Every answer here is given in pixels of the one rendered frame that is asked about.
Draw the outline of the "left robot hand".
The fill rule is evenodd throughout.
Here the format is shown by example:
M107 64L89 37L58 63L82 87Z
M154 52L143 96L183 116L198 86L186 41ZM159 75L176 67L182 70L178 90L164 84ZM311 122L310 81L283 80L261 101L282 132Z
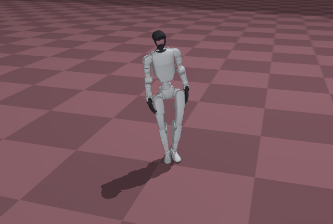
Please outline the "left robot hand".
M187 101L188 101L188 91L189 91L189 87L188 87L188 86L185 86L184 91L185 91L185 103L187 103Z

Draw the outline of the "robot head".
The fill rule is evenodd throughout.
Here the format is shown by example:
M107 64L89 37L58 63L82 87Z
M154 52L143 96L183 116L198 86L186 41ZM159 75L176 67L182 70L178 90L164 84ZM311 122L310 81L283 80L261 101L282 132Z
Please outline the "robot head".
M157 49L159 50L159 51L156 51L156 52L158 52L158 53L163 53L163 52L165 52L166 51L166 49L164 49L164 47L165 47L165 43L166 43L166 36L165 36L165 34L162 32L162 31L160 31L160 30L157 30L157 31L155 31L153 34L152 34L152 39L154 40L154 42L155 42L155 44L156 44L156 46L157 46ZM164 39L164 44L160 44L160 45L157 45L157 42L156 41L159 41L159 40L163 40ZM155 52L154 51L154 52Z

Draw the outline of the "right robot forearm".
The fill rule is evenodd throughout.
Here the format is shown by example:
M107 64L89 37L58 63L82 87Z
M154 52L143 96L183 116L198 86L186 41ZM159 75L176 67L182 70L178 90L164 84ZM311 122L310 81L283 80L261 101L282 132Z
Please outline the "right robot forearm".
M151 90L152 85L150 83L146 83L146 77L144 78L144 83L145 83L145 92L146 92L145 100L148 102L149 98L152 99L152 90Z

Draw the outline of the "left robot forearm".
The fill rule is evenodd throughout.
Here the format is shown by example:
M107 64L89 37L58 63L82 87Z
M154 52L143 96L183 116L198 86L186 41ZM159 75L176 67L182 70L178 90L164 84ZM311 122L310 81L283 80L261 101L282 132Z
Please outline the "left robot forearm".
M185 89L185 86L188 86L188 80L187 80L187 77L186 77L186 71L182 74L179 75L180 78L181 78L181 82L182 82L182 85L183 85L183 88Z

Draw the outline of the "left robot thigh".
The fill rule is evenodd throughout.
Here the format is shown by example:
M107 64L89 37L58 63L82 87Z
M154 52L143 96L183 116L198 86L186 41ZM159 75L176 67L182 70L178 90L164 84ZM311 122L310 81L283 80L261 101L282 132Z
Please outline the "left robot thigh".
M175 120L172 121L172 128L177 129L178 126L182 125L184 108L185 108L185 93L181 89L175 89Z

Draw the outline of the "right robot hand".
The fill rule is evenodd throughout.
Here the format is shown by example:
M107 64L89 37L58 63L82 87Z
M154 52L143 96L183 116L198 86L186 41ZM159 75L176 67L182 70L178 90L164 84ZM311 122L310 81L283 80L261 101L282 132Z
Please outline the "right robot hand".
M152 99L151 99L151 98L148 99L147 104L148 104L150 110L151 110L154 114L156 114L157 111L153 108L153 105L152 105Z

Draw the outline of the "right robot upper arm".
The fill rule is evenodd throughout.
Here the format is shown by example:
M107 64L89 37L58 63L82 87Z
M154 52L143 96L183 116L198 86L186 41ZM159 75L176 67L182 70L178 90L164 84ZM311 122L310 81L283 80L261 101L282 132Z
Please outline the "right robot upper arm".
M146 83L152 83L152 77L150 76L151 73L151 62L152 62L152 55L146 55L143 57L143 67L144 67L144 74L146 77Z

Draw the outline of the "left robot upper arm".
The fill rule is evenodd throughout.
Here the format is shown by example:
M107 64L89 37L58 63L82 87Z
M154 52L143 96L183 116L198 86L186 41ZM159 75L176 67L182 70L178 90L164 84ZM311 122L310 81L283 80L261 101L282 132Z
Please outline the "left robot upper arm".
M177 73L178 74L182 74L185 72L185 68L182 66L182 57L181 57L181 51L177 48L171 48L171 50L174 53L174 59L175 59L175 63L177 65Z

